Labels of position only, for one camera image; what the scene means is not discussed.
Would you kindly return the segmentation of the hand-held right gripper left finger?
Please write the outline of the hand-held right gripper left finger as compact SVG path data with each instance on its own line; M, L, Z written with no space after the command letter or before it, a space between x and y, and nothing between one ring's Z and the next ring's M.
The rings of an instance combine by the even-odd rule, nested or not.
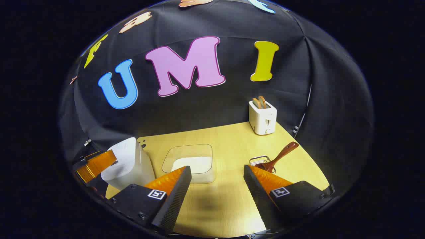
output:
M183 166L144 186L130 184L107 204L138 226L168 234L174 230L191 179L190 166Z

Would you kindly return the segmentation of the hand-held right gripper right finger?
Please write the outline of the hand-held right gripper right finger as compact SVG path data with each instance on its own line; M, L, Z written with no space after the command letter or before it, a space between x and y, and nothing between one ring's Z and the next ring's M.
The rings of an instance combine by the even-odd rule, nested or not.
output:
M289 182L260 168L245 165L243 178L267 230L281 232L300 226L334 199L307 181Z

